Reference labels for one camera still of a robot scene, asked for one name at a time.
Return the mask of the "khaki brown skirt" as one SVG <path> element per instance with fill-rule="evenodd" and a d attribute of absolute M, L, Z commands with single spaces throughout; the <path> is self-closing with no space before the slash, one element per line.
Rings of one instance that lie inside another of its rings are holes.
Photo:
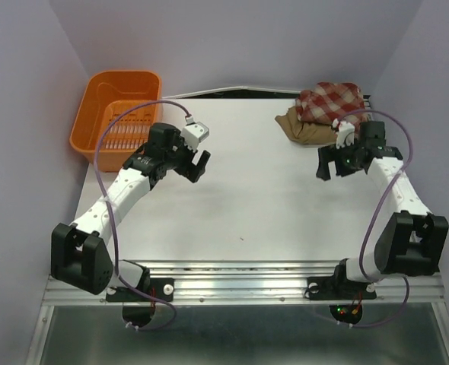
<path fill-rule="evenodd" d="M 285 115 L 276 116 L 275 121 L 289 141 L 302 145 L 334 144 L 336 133 L 329 125 L 302 122 L 296 109 L 291 107 Z"/>

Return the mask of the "white patterned garment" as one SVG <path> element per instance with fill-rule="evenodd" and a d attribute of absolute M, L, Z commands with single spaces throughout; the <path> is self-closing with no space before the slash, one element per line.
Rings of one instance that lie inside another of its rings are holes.
<path fill-rule="evenodd" d="M 331 125 L 346 113 L 364 110 L 361 88 L 353 83 L 319 82 L 303 90 L 295 100 L 295 112 L 300 122 Z"/>

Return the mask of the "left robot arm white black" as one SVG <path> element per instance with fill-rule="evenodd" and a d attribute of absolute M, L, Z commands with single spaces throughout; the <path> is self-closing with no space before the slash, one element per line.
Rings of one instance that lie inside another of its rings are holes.
<path fill-rule="evenodd" d="M 189 122 L 182 129 L 154 124 L 148 140 L 124 162 L 112 184 L 102 188 L 101 197 L 72 223 L 60 223 L 53 229 L 51 276 L 91 294 L 115 284 L 119 258 L 109 254 L 107 246 L 116 243 L 118 225 L 167 172 L 197 182 L 210 153 L 203 151 L 198 160 L 194 157 L 208 136 L 209 128 L 201 122 Z"/>

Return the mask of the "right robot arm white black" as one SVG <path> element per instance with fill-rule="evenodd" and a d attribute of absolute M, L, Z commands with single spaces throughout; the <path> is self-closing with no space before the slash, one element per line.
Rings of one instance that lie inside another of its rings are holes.
<path fill-rule="evenodd" d="M 336 142 L 319 148 L 317 178 L 331 178 L 329 164 L 336 175 L 346 177 L 360 171 L 381 191 L 373 217 L 385 210 L 388 220 L 373 249 L 360 249 L 356 258 L 343 259 L 333 275 L 319 283 L 319 290 L 331 290 L 347 297 L 362 286 L 391 275 L 432 276 L 438 272 L 449 224 L 422 202 L 406 174 L 407 162 L 396 147 L 387 145 L 383 122 L 361 122 L 358 128 L 335 120 Z"/>

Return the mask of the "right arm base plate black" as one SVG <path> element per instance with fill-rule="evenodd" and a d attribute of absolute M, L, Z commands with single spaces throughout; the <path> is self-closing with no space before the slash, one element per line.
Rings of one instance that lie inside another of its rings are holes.
<path fill-rule="evenodd" d="M 368 291 L 368 285 L 354 281 L 336 281 L 333 276 L 307 277 L 304 297 L 309 300 L 374 300 L 376 291 Z"/>

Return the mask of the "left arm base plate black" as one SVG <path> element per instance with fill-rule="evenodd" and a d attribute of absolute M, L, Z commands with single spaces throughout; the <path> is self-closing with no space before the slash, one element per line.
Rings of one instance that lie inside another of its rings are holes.
<path fill-rule="evenodd" d="M 139 284 L 137 290 L 147 296 L 158 298 L 168 303 L 174 300 L 175 280 L 171 277 L 150 277 L 147 284 Z M 149 299 L 129 289 L 121 281 L 111 284 L 105 292 L 109 303 L 143 303 Z"/>

